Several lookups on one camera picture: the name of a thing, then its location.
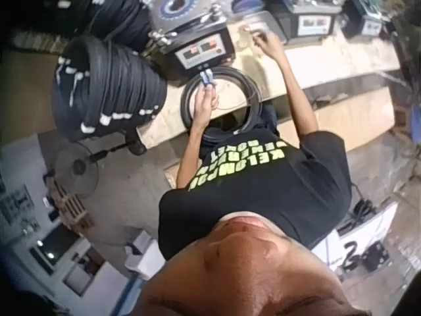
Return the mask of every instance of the table surface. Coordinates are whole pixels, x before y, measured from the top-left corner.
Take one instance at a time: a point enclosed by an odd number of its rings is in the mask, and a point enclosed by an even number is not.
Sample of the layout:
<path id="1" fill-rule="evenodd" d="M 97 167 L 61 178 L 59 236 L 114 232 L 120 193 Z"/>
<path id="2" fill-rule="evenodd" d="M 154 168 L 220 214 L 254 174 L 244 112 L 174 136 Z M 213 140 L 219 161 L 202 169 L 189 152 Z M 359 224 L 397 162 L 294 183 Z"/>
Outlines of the table surface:
<path id="1" fill-rule="evenodd" d="M 232 66 L 257 83 L 263 100 L 285 95 L 285 84 L 277 64 L 252 44 L 251 36 L 241 30 L 242 26 L 241 22 L 229 26 L 236 52 Z M 340 30 L 319 45 L 286 47 L 286 54 L 302 88 L 400 68 L 392 43 L 380 38 L 367 43 L 349 43 Z M 216 82 L 220 104 L 212 112 L 213 119 L 246 106 L 245 96 L 236 85 L 225 80 Z M 162 111 L 148 125 L 137 128 L 146 148 L 186 132 L 180 116 L 183 89 L 183 86 L 169 85 Z"/>

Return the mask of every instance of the black device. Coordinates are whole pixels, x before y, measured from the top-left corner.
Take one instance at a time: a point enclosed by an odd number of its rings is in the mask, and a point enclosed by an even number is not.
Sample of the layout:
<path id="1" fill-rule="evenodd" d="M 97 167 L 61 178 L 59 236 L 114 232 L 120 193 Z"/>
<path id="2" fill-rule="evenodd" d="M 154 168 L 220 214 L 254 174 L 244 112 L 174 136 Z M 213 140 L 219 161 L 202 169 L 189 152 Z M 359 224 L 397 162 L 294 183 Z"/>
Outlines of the black device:
<path id="1" fill-rule="evenodd" d="M 342 31 L 347 39 L 376 38 L 382 31 L 382 14 L 372 0 L 347 0 L 342 15 L 346 21 Z"/>
<path id="2" fill-rule="evenodd" d="M 341 5 L 329 0 L 321 4 L 313 2 L 314 4 L 290 0 L 266 2 L 266 9 L 272 13 L 285 34 L 286 45 L 316 43 L 333 33 Z"/>
<path id="3" fill-rule="evenodd" d="M 235 58 L 227 18 L 217 3 L 156 0 L 150 37 L 178 74 L 191 78 Z"/>
<path id="4" fill-rule="evenodd" d="M 362 265 L 368 272 L 384 267 L 389 260 L 389 252 L 381 242 L 375 242 L 361 255 Z"/>
<path id="5" fill-rule="evenodd" d="M 223 25 L 166 54 L 168 63 L 177 69 L 179 74 L 188 78 L 202 70 L 223 65 L 234 58 L 235 49 L 231 35 Z"/>

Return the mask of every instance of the right hand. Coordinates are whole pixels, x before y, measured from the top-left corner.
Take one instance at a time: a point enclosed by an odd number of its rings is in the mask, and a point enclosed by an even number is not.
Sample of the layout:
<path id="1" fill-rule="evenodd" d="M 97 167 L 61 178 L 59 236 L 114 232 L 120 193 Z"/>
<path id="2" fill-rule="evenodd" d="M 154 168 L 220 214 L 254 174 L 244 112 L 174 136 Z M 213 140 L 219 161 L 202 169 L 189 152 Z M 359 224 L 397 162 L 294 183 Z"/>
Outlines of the right hand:
<path id="1" fill-rule="evenodd" d="M 206 87 L 200 83 L 195 97 L 195 112 L 192 130 L 203 132 L 211 121 L 211 113 L 218 107 L 219 98 L 215 87 L 211 84 Z"/>
<path id="2" fill-rule="evenodd" d="M 266 55 L 273 59 L 285 56 L 284 45 L 279 37 L 273 32 L 259 32 L 253 34 L 253 41 Z"/>

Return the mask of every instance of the coiled black cable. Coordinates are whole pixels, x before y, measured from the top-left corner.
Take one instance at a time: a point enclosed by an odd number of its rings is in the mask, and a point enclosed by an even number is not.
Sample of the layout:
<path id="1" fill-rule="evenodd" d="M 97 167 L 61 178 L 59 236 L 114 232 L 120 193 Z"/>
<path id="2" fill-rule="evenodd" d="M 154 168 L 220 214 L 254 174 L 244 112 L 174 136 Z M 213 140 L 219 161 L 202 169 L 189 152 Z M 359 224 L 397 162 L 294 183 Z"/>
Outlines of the coiled black cable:
<path id="1" fill-rule="evenodd" d="M 239 128 L 234 128 L 229 131 L 223 131 L 219 128 L 208 127 L 203 134 L 203 141 L 207 144 L 219 144 L 225 141 L 234 134 L 244 133 L 251 130 L 259 119 L 262 105 L 260 103 L 260 93 L 256 84 L 242 72 L 228 66 L 219 66 L 212 68 L 214 78 L 224 79 L 233 82 L 244 93 L 247 100 L 247 112 L 245 120 Z M 200 74 L 193 77 L 184 88 L 180 112 L 184 126 L 187 129 L 191 128 L 193 124 L 193 117 L 190 111 L 190 99 L 193 97 L 193 92 L 201 82 Z"/>
<path id="2" fill-rule="evenodd" d="M 166 80 L 135 51 L 79 36 L 56 67 L 55 122 L 72 141 L 142 126 L 162 109 L 166 89 Z"/>
<path id="3" fill-rule="evenodd" d="M 149 9 L 139 0 L 94 1 L 79 29 L 135 51 L 145 49 L 150 31 Z"/>

